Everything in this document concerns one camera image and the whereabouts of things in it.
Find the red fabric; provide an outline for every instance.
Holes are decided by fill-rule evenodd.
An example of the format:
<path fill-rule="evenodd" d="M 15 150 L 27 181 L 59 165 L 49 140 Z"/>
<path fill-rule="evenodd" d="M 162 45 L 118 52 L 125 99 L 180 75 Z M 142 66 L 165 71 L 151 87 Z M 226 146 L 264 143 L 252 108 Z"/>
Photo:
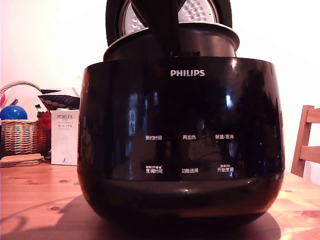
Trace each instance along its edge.
<path fill-rule="evenodd" d="M 51 131 L 51 113 L 50 112 L 38 112 L 37 115 L 40 126 L 45 131 Z"/>
<path fill-rule="evenodd" d="M 5 102 L 5 100 L 6 100 L 6 96 L 5 96 L 5 94 L 3 94 L 2 97 L 1 97 L 1 99 L 0 99 L 0 107 L 2 107 L 2 105 L 3 105 L 4 102 Z"/>

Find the blue ball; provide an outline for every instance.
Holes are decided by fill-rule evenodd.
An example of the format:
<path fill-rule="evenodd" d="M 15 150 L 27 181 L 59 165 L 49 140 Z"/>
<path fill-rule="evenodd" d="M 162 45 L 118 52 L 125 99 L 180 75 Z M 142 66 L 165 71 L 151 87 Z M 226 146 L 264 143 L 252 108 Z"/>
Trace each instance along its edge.
<path fill-rule="evenodd" d="M 9 105 L 0 112 L 1 120 L 28 119 L 27 112 L 20 106 Z"/>

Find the cork coaster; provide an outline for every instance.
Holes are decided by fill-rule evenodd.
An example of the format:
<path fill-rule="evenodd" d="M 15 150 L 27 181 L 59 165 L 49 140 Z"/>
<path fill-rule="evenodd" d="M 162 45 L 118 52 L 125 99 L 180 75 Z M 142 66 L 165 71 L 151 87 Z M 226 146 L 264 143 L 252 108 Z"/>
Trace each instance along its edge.
<path fill-rule="evenodd" d="M 41 154 L 39 153 L 5 156 L 0 160 L 0 167 L 10 168 L 10 167 L 35 166 L 41 163 L 43 160 L 44 160 L 44 157 L 41 156 Z"/>

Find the wooden table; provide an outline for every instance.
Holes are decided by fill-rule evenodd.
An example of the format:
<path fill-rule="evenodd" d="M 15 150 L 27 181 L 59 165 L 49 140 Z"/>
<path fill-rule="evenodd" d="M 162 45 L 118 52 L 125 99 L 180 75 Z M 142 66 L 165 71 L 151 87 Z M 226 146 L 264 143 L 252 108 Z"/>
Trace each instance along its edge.
<path fill-rule="evenodd" d="M 44 162 L 0 171 L 2 240 L 142 239 L 91 210 L 75 166 Z M 277 200 L 261 218 L 230 232 L 192 239 L 320 240 L 320 186 L 286 172 Z"/>

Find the black rice cooker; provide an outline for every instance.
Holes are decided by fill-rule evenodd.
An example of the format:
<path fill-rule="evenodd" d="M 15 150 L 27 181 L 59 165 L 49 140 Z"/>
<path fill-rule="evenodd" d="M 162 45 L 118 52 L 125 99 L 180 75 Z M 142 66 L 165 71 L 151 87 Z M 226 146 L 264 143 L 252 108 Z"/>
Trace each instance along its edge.
<path fill-rule="evenodd" d="M 82 192 L 98 215 L 143 231 L 250 223 L 284 178 L 275 67 L 236 57 L 239 38 L 225 25 L 177 29 L 179 54 L 144 28 L 86 68 Z"/>

